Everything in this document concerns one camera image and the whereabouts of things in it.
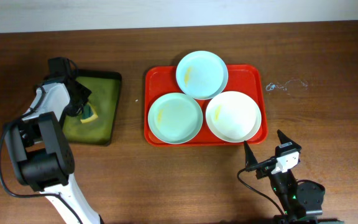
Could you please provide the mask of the white plate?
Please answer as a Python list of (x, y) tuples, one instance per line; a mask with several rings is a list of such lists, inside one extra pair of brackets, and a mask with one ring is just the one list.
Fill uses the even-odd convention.
[(226, 142), (250, 140), (262, 125), (262, 113), (257, 103), (239, 91), (225, 91), (215, 96), (206, 107), (209, 130)]

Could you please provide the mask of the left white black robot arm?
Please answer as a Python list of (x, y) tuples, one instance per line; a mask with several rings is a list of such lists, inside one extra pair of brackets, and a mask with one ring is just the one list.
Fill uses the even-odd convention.
[(91, 94), (77, 82), (77, 65), (65, 57), (48, 60), (49, 75), (35, 87), (27, 111), (6, 123), (0, 138), (0, 153), (7, 147), (17, 181), (32, 194), (11, 191), (2, 176), (4, 191), (15, 198), (47, 198), (66, 223), (102, 223), (101, 215), (86, 201), (74, 175), (75, 161), (63, 133), (67, 116), (92, 115)]

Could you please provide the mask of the red plastic tray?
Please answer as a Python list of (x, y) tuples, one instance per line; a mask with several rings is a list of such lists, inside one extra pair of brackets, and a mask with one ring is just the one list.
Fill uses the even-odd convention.
[[(269, 130), (266, 119), (263, 89), (259, 71), (247, 64), (228, 65), (229, 78), (225, 91), (238, 91), (251, 97), (258, 105), (262, 122), (258, 132), (247, 142), (260, 144), (268, 136)], [(176, 66), (158, 66), (151, 68), (145, 75), (145, 107), (144, 107), (144, 137), (145, 140), (157, 147), (170, 147), (171, 145), (159, 140), (150, 130), (148, 125), (148, 113), (153, 102), (160, 96), (180, 92), (176, 81)], [(216, 137), (203, 122), (199, 133), (184, 146), (232, 146), (236, 143), (226, 142)]]

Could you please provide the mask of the mint green plate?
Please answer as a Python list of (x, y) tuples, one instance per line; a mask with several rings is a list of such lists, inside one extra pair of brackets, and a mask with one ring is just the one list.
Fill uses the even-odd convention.
[(167, 93), (157, 98), (147, 114), (153, 135), (167, 144), (192, 140), (203, 125), (201, 106), (184, 93)]

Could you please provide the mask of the light blue top plate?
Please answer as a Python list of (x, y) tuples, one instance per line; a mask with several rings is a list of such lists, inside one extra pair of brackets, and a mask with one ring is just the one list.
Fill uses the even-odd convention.
[(225, 89), (229, 74), (221, 57), (199, 50), (179, 61), (175, 77), (183, 93), (197, 100), (208, 100)]

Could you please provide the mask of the yellow green sponge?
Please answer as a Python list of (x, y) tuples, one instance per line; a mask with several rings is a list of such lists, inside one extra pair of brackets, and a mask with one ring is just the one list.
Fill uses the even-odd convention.
[(83, 113), (80, 119), (81, 123), (90, 123), (92, 121), (95, 121), (96, 119), (98, 119), (98, 114), (96, 113), (96, 110), (94, 109), (93, 105), (87, 103), (83, 107)]

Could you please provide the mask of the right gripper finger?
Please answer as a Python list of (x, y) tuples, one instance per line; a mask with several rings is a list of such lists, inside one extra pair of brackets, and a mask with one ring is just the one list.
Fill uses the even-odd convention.
[(244, 151), (246, 156), (246, 167), (253, 167), (258, 164), (257, 159), (254, 156), (250, 146), (247, 141), (244, 141)]
[(281, 130), (277, 130), (277, 135), (280, 141), (280, 146), (291, 146), (293, 145), (293, 141), (286, 136)]

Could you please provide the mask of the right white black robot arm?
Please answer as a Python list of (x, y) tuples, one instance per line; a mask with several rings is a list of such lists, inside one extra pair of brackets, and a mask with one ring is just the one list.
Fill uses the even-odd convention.
[(281, 130), (277, 131), (277, 135), (280, 145), (275, 148), (275, 155), (262, 162), (257, 162), (250, 146), (244, 142), (246, 166), (239, 170), (237, 178), (240, 179), (240, 174), (244, 171), (256, 172), (258, 179), (269, 178), (270, 186), (279, 203), (243, 180), (240, 182), (278, 208), (280, 213), (273, 217), (273, 223), (318, 223), (317, 217), (323, 214), (325, 188), (312, 180), (295, 178), (291, 170), (300, 163), (301, 146)]

